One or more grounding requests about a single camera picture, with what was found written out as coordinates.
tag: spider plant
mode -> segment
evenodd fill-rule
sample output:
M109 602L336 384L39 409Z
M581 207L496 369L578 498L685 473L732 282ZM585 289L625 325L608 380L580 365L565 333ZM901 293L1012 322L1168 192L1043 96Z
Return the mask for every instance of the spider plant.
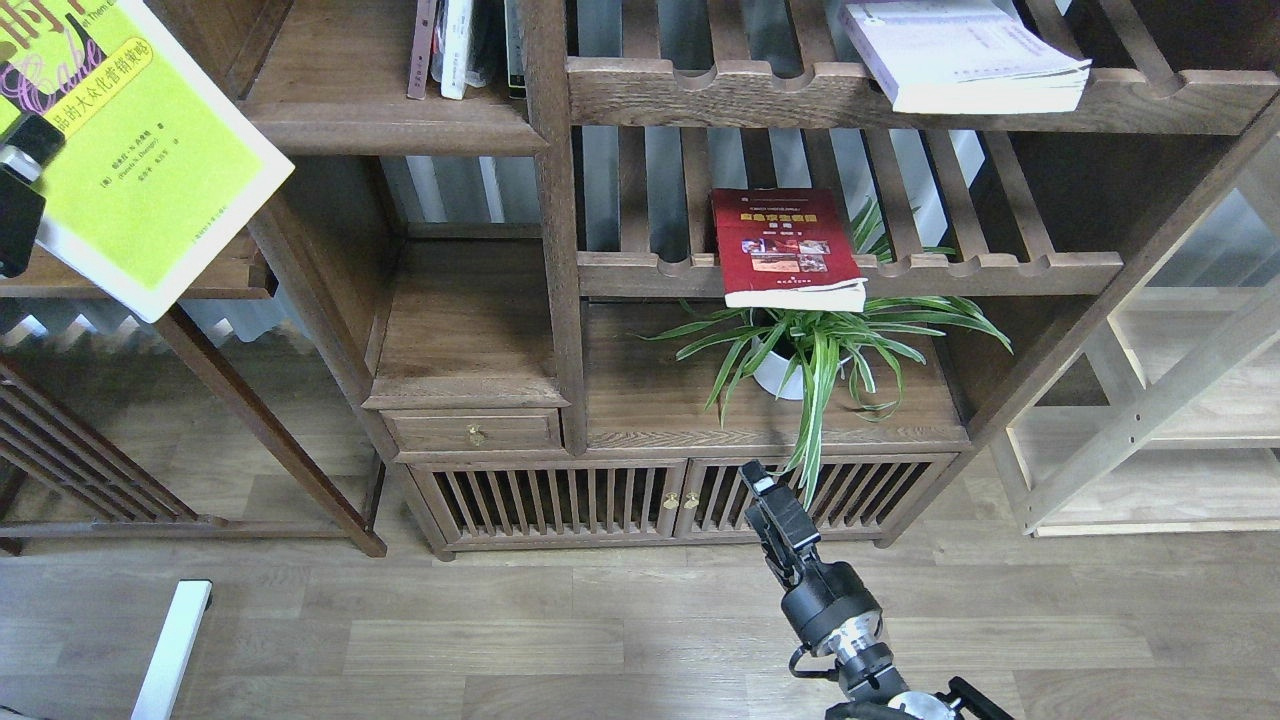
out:
M868 202L852 223L855 232L851 236L859 251L877 242L868 237L879 227L879 213L876 210L874 204ZM883 252L891 252L887 242L882 245ZM769 352L780 351L780 355L790 356L783 384L800 373L804 398L795 448L780 471L800 470L799 486L808 509L813 503L822 466L823 413L836 380L845 375L847 391L858 405L856 413L863 418L870 421L887 419L902 402L902 360L925 363L924 354L901 338L941 337L946 334L941 327L989 334L1011 351L1009 338L983 315L978 305L963 297L941 296L870 299L861 313L726 307L645 340L699 336L676 351L676 360L709 347L724 348L724 359L704 406L709 410L719 401L722 425L733 391L742 378L755 373ZM873 370L872 359L876 357L892 373L896 396L888 402L869 402L867 397L883 384Z

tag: white flower pot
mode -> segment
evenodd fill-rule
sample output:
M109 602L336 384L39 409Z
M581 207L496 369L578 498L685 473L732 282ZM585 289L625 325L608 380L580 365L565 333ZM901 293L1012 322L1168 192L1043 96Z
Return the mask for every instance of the white flower pot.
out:
M759 346L759 343L760 341L754 341L755 346ZM790 357L769 352L764 357L764 363L760 363L760 366L755 369L751 377L760 387L782 400L804 400L804 373L800 368L796 368L791 373L791 377L787 378L787 384L782 384L782 378L787 374L787 365L790 364Z

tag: white book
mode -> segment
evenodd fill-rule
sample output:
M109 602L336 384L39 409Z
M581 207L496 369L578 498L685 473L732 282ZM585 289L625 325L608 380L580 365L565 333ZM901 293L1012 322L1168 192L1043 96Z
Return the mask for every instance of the white book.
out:
M1074 110L1089 60L1051 47L991 0L846 3L863 61L900 113Z
M467 90L467 63L471 58L472 0L443 0L440 28L440 95L462 100Z

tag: wooden bookshelf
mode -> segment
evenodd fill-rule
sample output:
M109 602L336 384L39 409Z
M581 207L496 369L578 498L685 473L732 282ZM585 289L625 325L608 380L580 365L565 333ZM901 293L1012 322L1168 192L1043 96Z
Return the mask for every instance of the wooden bookshelf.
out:
M294 0L247 74L241 110L291 154L532 155L545 147L503 83L467 88L461 101L438 92L404 96L413 3ZM264 15L264 22L273 18Z
M1110 405L1032 407L993 445L1028 528L1280 529L1275 293L1137 292L1087 346Z

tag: cabinet door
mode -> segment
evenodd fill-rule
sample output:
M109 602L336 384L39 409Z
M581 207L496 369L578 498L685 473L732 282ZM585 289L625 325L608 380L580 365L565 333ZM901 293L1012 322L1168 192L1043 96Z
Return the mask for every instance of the cabinet door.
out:
M877 538L904 502L923 492L955 457L947 454L846 455L824 457L809 515L826 537ZM695 459L680 497L675 536L708 541L754 538L746 521L750 489L737 468L751 459ZM774 473L785 459L762 459ZM796 473L782 475L795 489Z
M684 460L412 465L451 548L645 544L669 539Z

